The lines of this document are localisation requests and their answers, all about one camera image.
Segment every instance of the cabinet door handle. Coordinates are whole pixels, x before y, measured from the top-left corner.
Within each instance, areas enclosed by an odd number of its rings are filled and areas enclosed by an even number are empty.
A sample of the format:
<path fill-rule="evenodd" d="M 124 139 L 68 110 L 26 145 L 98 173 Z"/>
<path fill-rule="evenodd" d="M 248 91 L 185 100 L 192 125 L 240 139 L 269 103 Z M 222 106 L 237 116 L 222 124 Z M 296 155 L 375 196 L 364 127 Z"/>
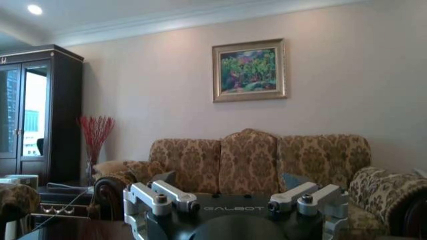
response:
<path fill-rule="evenodd" d="M 52 210 L 53 210 L 53 207 L 50 206 L 50 208 L 44 208 L 42 206 L 40 206 L 41 207 L 41 210 L 42 210 L 42 212 L 45 213 L 45 214 L 48 214 L 49 212 L 52 212 Z"/>
<path fill-rule="evenodd" d="M 70 215 L 74 213 L 74 208 L 72 208 L 70 210 L 64 209 L 65 214 Z"/>
<path fill-rule="evenodd" d="M 60 213 L 62 212 L 62 210 L 64 210 L 64 208 L 61 208 L 61 209 L 54 209 L 54 208 L 53 208 L 53 212 L 54 212 L 56 214 L 60 214 Z"/>

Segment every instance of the wall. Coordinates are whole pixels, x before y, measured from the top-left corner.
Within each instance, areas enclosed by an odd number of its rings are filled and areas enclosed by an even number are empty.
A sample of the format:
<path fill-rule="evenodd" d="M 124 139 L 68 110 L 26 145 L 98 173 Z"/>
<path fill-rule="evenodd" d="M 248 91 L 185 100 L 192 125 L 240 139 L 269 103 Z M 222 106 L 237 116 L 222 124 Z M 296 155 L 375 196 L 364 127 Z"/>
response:
<path fill-rule="evenodd" d="M 353 133 L 372 164 L 427 169 L 427 1 L 373 0 L 70 47 L 86 115 L 117 125 L 109 160 L 160 138 Z M 288 99 L 212 103 L 212 46 L 285 38 Z"/>

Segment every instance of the recessed light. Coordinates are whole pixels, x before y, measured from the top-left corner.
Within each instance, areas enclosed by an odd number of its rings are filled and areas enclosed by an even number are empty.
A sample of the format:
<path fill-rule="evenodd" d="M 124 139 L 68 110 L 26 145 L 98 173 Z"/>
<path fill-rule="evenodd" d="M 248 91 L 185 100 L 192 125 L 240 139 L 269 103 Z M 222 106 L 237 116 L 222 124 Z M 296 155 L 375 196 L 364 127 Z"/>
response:
<path fill-rule="evenodd" d="M 40 15 L 42 13 L 42 10 L 37 5 L 28 5 L 26 8 L 33 15 Z"/>

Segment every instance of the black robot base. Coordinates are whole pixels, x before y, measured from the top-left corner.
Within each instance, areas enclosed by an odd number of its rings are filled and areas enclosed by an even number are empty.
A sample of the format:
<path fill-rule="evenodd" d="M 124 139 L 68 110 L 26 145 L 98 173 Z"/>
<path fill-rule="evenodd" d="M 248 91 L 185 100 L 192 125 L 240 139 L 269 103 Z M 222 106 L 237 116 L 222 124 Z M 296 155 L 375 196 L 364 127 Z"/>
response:
<path fill-rule="evenodd" d="M 320 240 L 322 216 L 266 209 L 269 196 L 196 194 L 194 213 L 172 208 L 164 216 L 145 212 L 148 240 Z"/>

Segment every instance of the framed painting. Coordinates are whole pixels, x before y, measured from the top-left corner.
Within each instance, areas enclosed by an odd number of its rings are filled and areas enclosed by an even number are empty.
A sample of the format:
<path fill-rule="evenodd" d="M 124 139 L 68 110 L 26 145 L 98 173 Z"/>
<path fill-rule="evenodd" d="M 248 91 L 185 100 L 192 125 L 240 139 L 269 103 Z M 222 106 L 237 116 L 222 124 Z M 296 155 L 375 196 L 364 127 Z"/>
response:
<path fill-rule="evenodd" d="M 284 39 L 212 47 L 213 102 L 286 97 Z"/>

